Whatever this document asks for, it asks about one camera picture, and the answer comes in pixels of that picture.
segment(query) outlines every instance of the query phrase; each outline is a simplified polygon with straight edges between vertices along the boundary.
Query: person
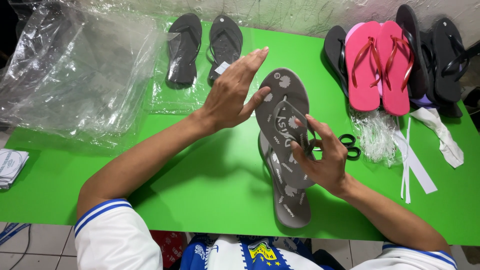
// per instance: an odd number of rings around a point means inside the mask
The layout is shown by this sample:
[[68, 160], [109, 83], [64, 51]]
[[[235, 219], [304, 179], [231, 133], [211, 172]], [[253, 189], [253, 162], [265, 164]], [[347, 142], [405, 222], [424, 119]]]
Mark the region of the person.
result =
[[[162, 269], [159, 246], [126, 198], [193, 142], [250, 117], [270, 91], [259, 89], [244, 105], [267, 54], [265, 47], [241, 57], [215, 81], [200, 109], [122, 153], [85, 182], [74, 228], [79, 269]], [[306, 117], [321, 137], [316, 144], [323, 149], [322, 159], [306, 158], [292, 142], [295, 160], [318, 185], [358, 209], [390, 241], [380, 256], [354, 269], [456, 269], [445, 239], [420, 217], [346, 173], [347, 149], [327, 124]], [[331, 267], [335, 265], [317, 264], [298, 238], [213, 234], [197, 234], [183, 250], [180, 266], [182, 270]]]

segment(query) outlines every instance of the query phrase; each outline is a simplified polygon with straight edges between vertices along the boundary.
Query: forearm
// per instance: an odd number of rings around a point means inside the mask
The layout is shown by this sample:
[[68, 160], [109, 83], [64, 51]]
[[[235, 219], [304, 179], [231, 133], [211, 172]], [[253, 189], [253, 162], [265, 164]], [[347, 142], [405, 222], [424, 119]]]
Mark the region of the forearm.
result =
[[209, 135], [207, 126], [200, 113], [194, 112], [110, 161], [82, 186], [77, 216], [103, 201], [128, 197], [173, 156]]
[[405, 247], [451, 253], [445, 239], [427, 222], [347, 174], [339, 197], [364, 214], [390, 241]]

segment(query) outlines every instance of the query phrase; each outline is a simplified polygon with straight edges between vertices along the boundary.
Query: blue lanyard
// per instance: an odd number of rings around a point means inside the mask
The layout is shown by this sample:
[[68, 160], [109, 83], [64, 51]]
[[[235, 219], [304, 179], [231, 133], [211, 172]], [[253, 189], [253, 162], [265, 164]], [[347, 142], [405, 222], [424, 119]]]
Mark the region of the blue lanyard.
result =
[[10, 223], [10, 225], [3, 232], [0, 233], [0, 239], [4, 237], [9, 231], [13, 230], [17, 225], [18, 223]]
[[24, 228], [30, 226], [30, 223], [25, 223], [22, 226], [18, 227], [15, 231], [11, 232], [9, 235], [4, 237], [2, 240], [0, 240], [0, 245], [5, 243], [8, 239], [10, 239], [12, 236], [16, 235], [19, 231], [23, 230]]

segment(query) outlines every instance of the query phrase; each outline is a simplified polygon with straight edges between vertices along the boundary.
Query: red flip-flop strap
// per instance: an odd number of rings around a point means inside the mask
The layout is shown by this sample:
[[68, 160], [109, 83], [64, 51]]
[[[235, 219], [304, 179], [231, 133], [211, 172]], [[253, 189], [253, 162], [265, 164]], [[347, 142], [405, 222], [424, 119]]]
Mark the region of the red flip-flop strap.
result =
[[362, 56], [362, 54], [368, 50], [368, 48], [371, 46], [373, 49], [375, 48], [375, 46], [372, 46], [373, 44], [373, 37], [369, 37], [368, 38], [368, 41], [367, 41], [367, 44], [365, 44], [365, 46], [363, 46], [358, 54], [357, 54], [357, 57], [355, 58], [355, 61], [353, 62], [353, 68], [352, 68], [352, 82], [353, 82], [353, 86], [355, 88], [357, 88], [357, 78], [355, 76], [355, 69], [357, 68], [357, 64], [358, 64], [358, 61], [360, 59], [360, 57]]
[[370, 88], [377, 85], [377, 83], [380, 82], [380, 79], [382, 78], [382, 65], [380, 64], [380, 56], [378, 55], [377, 49], [374, 46], [374, 41], [375, 39], [372, 37], [372, 55], [373, 59], [375, 60], [375, 64], [377, 65], [378, 79], [370, 85]]
[[396, 54], [396, 51], [397, 51], [397, 42], [401, 42], [402, 44], [407, 46], [408, 50], [410, 50], [410, 59], [408, 61], [407, 71], [405, 72], [405, 77], [403, 78], [402, 86], [400, 88], [403, 92], [403, 90], [407, 86], [408, 78], [410, 77], [410, 73], [411, 73], [412, 68], [413, 68], [414, 56], [413, 56], [413, 52], [411, 51], [410, 45], [408, 44], [408, 42], [406, 42], [405, 40], [403, 40], [401, 38], [397, 38], [397, 37], [391, 37], [391, 38], [394, 42], [394, 47], [393, 47], [392, 53], [390, 54], [390, 57], [388, 58], [387, 64], [385, 66], [385, 79], [386, 79], [388, 89], [390, 91], [392, 91], [392, 88], [390, 87], [390, 80], [388, 79], [388, 70], [390, 69], [390, 66], [392, 65], [393, 58], [395, 57], [395, 54]]

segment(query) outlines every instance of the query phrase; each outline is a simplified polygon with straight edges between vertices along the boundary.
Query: hand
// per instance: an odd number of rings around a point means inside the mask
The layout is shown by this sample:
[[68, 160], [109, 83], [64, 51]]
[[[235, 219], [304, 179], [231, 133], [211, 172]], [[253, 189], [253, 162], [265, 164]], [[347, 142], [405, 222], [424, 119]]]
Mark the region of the hand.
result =
[[[307, 158], [298, 143], [292, 141], [290, 146], [293, 157], [310, 179], [331, 194], [341, 196], [346, 190], [347, 181], [351, 178], [348, 173], [345, 173], [345, 161], [347, 160], [348, 150], [327, 124], [318, 122], [308, 114], [305, 117], [320, 138], [322, 138], [315, 142], [315, 146], [320, 147], [323, 151], [322, 159], [311, 160]], [[298, 125], [302, 125], [298, 119], [295, 122]]]
[[268, 47], [265, 47], [242, 56], [215, 80], [204, 105], [197, 110], [210, 128], [210, 134], [247, 120], [270, 92], [269, 87], [263, 87], [243, 105], [250, 84], [267, 54]]

